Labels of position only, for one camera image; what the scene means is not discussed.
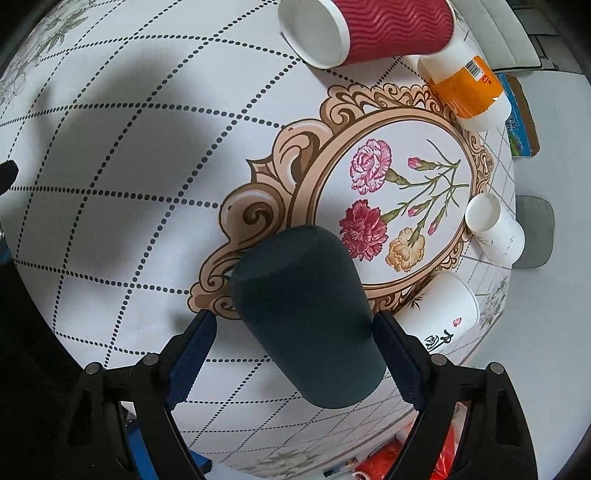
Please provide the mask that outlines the dark teal cup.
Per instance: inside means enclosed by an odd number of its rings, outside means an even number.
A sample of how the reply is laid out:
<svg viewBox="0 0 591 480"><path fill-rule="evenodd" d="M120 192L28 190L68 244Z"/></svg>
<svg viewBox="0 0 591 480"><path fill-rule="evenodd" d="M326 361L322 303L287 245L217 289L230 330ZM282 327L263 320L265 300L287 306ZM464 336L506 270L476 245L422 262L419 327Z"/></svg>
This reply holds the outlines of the dark teal cup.
<svg viewBox="0 0 591 480"><path fill-rule="evenodd" d="M382 382L369 301L341 240L320 226L288 229L238 261L230 296L243 323L305 400L353 406Z"/></svg>

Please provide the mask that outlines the red ribbed paper cup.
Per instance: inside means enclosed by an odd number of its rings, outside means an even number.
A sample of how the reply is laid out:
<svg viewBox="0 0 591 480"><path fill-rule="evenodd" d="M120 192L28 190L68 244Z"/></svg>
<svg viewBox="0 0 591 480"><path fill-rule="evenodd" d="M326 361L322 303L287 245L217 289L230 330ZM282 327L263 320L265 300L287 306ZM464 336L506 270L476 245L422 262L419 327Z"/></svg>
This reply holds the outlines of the red ribbed paper cup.
<svg viewBox="0 0 591 480"><path fill-rule="evenodd" d="M451 41L456 15L440 0L283 0L277 21L294 53L325 70L437 53Z"/></svg>

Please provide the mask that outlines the white cup with calligraphy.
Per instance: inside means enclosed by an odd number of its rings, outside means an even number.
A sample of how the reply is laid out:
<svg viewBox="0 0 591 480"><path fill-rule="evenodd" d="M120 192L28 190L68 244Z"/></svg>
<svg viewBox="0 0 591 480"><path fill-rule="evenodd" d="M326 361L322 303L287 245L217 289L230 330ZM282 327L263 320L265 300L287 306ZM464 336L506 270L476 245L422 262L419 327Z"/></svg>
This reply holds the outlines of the white cup with calligraphy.
<svg viewBox="0 0 591 480"><path fill-rule="evenodd" d="M480 317L478 300L455 274L438 273L394 319L430 353L439 353L472 329Z"/></svg>

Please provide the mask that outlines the white paper cup lying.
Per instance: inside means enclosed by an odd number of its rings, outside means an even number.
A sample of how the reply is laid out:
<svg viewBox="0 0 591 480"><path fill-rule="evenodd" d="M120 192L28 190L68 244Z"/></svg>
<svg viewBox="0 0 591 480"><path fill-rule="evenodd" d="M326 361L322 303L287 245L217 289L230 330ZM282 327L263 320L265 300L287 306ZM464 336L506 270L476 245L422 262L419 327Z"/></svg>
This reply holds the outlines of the white paper cup lying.
<svg viewBox="0 0 591 480"><path fill-rule="evenodd" d="M522 255L525 232L493 194L481 193L470 200L465 223L493 264L511 267Z"/></svg>

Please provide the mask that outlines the orange white paper cup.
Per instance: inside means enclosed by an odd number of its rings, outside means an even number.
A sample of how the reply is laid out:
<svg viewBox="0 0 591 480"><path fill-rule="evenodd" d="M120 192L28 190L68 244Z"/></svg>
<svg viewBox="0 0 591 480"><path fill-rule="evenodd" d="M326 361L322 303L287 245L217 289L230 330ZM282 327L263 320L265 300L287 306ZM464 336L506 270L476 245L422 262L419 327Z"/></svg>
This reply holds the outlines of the orange white paper cup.
<svg viewBox="0 0 591 480"><path fill-rule="evenodd" d="M463 129L501 128L510 117L512 105L502 83L478 51L460 37L453 37L440 52L422 55L419 65Z"/></svg>

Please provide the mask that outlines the grey office chair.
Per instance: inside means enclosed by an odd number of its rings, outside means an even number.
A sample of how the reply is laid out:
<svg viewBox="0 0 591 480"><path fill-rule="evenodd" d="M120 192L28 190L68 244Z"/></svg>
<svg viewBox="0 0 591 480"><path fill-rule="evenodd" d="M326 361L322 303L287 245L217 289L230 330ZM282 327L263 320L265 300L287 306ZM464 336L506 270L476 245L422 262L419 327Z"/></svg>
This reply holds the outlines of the grey office chair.
<svg viewBox="0 0 591 480"><path fill-rule="evenodd" d="M518 195L516 220L524 230L525 245L514 267L534 269L544 266L554 248L555 214L552 205L540 197Z"/></svg>

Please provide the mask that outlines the white patterned tablecloth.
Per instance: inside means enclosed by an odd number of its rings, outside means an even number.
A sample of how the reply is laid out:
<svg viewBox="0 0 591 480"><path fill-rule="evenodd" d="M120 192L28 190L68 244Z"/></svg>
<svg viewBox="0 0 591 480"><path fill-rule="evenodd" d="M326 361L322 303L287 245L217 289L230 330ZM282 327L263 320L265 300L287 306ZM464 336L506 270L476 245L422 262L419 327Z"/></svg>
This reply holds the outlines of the white patterned tablecloth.
<svg viewBox="0 0 591 480"><path fill-rule="evenodd" d="M157 351L200 309L217 338L174 412L186 444L259 478L365 456L411 418L390 379L311 405L235 312L232 267L283 229L345 241L376 310L418 303L441 271L479 305L432 335L462 363L501 317L511 271L464 222L482 192L515 202L501 129L468 133L414 56L317 70L274 1L61 1L1 78L1 199L18 271L81 364Z"/></svg>

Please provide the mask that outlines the cardboard box with toys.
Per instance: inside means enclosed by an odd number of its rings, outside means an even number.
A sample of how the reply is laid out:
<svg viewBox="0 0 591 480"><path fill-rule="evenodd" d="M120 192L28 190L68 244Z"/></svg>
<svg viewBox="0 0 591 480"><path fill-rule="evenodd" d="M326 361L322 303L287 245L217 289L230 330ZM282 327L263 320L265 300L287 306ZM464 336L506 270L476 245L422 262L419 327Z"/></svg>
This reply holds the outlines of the cardboard box with toys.
<svg viewBox="0 0 591 480"><path fill-rule="evenodd" d="M501 73L498 78L512 106L512 113L505 122L512 156L532 158L539 152L540 144L522 85L511 74Z"/></svg>

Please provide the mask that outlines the white dining chair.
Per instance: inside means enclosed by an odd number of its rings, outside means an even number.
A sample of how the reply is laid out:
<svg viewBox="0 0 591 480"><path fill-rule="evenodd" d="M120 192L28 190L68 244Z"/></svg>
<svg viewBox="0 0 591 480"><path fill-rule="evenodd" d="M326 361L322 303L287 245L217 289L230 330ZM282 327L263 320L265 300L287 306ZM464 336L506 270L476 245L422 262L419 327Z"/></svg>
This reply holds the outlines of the white dining chair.
<svg viewBox="0 0 591 480"><path fill-rule="evenodd" d="M456 0L453 6L495 72L539 69L541 59L521 21L504 0Z"/></svg>

